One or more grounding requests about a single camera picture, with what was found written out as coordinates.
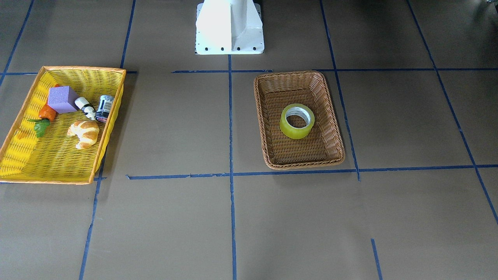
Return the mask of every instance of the toy croissant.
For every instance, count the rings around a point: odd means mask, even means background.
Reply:
[[[97,142],[99,126],[93,121],[79,120],[70,126],[67,135],[77,135],[80,141],[76,144],[76,149],[86,149]]]

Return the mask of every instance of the blue painter's tape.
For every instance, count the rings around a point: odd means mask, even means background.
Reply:
[[[498,68],[438,68],[439,71],[497,71]]]
[[[237,280],[237,247],[235,242],[235,196],[234,196],[234,145],[233,145],[233,114],[232,114],[232,56],[228,55],[228,103],[230,130],[230,215],[232,219],[232,279]]]
[[[271,69],[265,70],[232,70],[232,73],[261,73],[261,72],[273,72]]]
[[[20,75],[36,75],[38,72],[11,72],[5,73],[6,76],[20,76]]]
[[[361,168],[360,172],[406,171],[406,170],[439,170],[439,169],[465,169],[465,168],[474,168],[474,166],[473,165],[448,165],[448,166]]]
[[[191,178],[203,178],[203,177],[227,177],[230,176],[229,173],[207,173],[207,174],[191,174]]]
[[[129,14],[128,31],[126,32],[126,39],[124,40],[123,56],[121,57],[120,68],[123,68],[124,64],[125,64],[126,49],[128,48],[129,33],[131,31],[131,23],[133,22],[133,14],[135,13],[135,4],[136,4],[136,0],[133,0],[133,5],[131,5],[131,12]]]
[[[313,69],[319,72],[382,72],[382,71],[434,71],[434,68],[359,68],[359,69]]]
[[[93,211],[92,211],[92,222],[90,223],[90,227],[88,228],[87,240],[85,242],[85,250],[83,252],[83,260],[81,261],[79,280],[83,280],[83,276],[85,274],[85,267],[87,264],[88,250],[90,248],[90,240],[92,238],[93,225],[95,222],[95,213],[97,212],[98,195],[100,192],[100,185],[102,182],[102,174],[104,173],[104,163],[105,162],[106,162],[106,154],[104,154],[104,157],[102,158],[102,163],[101,163],[101,167],[100,167],[100,171],[99,171],[99,179],[97,180],[97,187],[95,188],[94,206],[93,206]]]
[[[327,19],[325,17],[325,10],[323,8],[323,1],[322,0],[320,0],[320,8],[322,9],[323,24],[325,26],[325,32],[327,34],[327,40],[329,42],[330,56],[332,58],[332,64],[334,65],[334,73],[336,75],[337,89],[339,90],[339,97],[341,99],[341,105],[342,105],[343,112],[344,112],[344,120],[346,121],[346,129],[348,130],[349,141],[351,144],[351,153],[353,154],[353,160],[355,162],[355,168],[356,168],[356,173],[358,175],[358,181],[360,181],[360,171],[358,169],[358,161],[356,160],[355,146],[353,145],[353,138],[351,137],[351,130],[349,128],[349,122],[348,122],[348,114],[346,113],[346,106],[344,104],[344,98],[342,95],[341,83],[339,82],[339,75],[337,74],[336,59],[334,57],[334,50],[332,48],[332,41],[330,39],[329,27],[327,24]]]
[[[26,28],[26,24],[29,19],[29,15],[31,14],[31,10],[33,9],[33,4],[34,0],[31,0],[31,3],[29,4],[28,11],[26,13],[26,17],[24,18],[24,22],[22,23],[21,29],[19,30],[19,34],[17,35],[17,38],[15,39],[14,46],[12,47],[12,51],[10,52],[10,55],[7,60],[7,64],[5,65],[5,68],[3,69],[3,75],[0,77],[0,86],[3,83],[3,79],[5,78],[5,74],[7,73],[7,70],[10,66],[10,63],[12,62],[12,58],[14,57],[15,49],[17,49],[17,45],[19,44],[19,40],[21,39],[21,35],[24,31],[24,28]]]
[[[228,70],[176,70],[172,74],[185,74],[185,73],[228,73]]]
[[[493,167],[498,167],[498,164],[478,164],[478,168],[493,168]]]
[[[153,175],[153,176],[129,176],[125,175],[130,180],[151,180],[151,179],[175,179],[175,178],[188,178],[190,174],[178,175]]]
[[[380,262],[378,261],[377,246],[375,245],[375,240],[370,239],[372,242],[373,257],[375,258],[375,265],[377,266],[378,280],[382,280],[382,270],[380,269]]]
[[[291,174],[329,174],[329,173],[352,173],[352,172],[356,172],[356,169],[236,172],[236,173],[234,173],[234,176],[291,175]]]
[[[425,40],[424,34],[422,33],[422,29],[420,28],[420,25],[418,24],[417,17],[415,16],[415,12],[413,11],[413,8],[411,6],[410,0],[406,0],[406,3],[408,4],[408,7],[410,9],[410,12],[413,16],[413,20],[415,21],[415,24],[417,25],[418,32],[420,34],[420,37],[422,37],[422,41],[424,42],[425,48],[427,50],[427,53],[429,54],[429,58],[432,62],[432,66],[436,70],[436,74],[439,80],[439,83],[441,84],[441,88],[443,89],[444,96],[446,98],[446,102],[448,103],[448,107],[450,108],[451,114],[453,115],[453,119],[455,120],[455,123],[458,127],[458,130],[460,131],[460,136],[462,137],[462,141],[464,142],[465,149],[467,150],[467,153],[469,154],[469,158],[472,162],[472,165],[476,171],[477,178],[479,179],[479,183],[481,184],[481,188],[483,189],[484,195],[486,196],[486,199],[488,200],[488,204],[491,208],[491,212],[493,213],[493,216],[495,218],[496,223],[498,224],[498,215],[496,213],[495,207],[493,206],[493,203],[491,202],[491,199],[488,195],[488,191],[486,190],[486,186],[484,185],[483,180],[481,179],[481,174],[479,173],[479,168],[476,165],[476,162],[474,160],[474,157],[472,156],[472,153],[470,151],[469,145],[467,144],[467,140],[465,139],[464,132],[462,130],[462,127],[460,126],[460,122],[458,121],[457,115],[455,113],[455,110],[453,109],[453,106],[451,105],[450,97],[448,96],[448,93],[446,92],[446,88],[444,86],[443,80],[441,79],[441,75],[439,75],[438,68],[436,67],[436,63],[434,62],[434,59],[432,57],[431,51],[429,49],[429,45],[427,44],[427,41]]]

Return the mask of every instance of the floor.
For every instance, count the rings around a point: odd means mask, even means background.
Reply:
[[[493,4],[263,1],[200,56],[199,2],[0,0],[0,138],[41,66],[128,71],[95,183],[0,184],[0,279],[496,279]],[[312,69],[346,160],[269,169],[253,80]]]

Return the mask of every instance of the can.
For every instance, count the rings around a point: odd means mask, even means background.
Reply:
[[[104,94],[100,96],[100,103],[97,109],[96,119],[101,123],[106,123],[111,108],[113,106],[114,97]]]

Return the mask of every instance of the brown wicker basket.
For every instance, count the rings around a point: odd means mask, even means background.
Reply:
[[[254,96],[261,148],[268,167],[291,169],[337,165],[344,161],[344,145],[322,73],[259,75],[254,80]],[[315,115],[315,125],[309,135],[298,140],[287,137],[279,127],[283,109],[292,103],[308,106]],[[299,121],[304,122],[299,117],[289,119],[295,126],[302,125]]]

